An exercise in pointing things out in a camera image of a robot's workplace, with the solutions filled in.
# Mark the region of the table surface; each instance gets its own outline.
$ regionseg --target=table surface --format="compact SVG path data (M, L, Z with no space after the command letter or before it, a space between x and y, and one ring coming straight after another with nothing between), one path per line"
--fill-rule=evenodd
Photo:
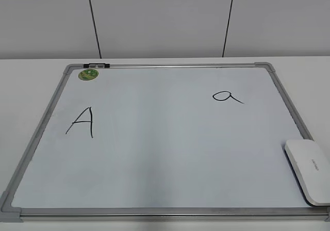
M40 121L42 114L70 63L247 63L273 64L315 141L330 158L330 57L176 58L176 59L42 59L0 60L0 192L3 192ZM0 230L329 230L322 221L263 222L63 222L0 223Z

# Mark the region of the whiteboard eraser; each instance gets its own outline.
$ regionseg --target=whiteboard eraser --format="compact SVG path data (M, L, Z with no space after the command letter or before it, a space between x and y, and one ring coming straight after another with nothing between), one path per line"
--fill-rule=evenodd
M288 140L285 151L307 201L315 206L330 205L330 163L311 140Z

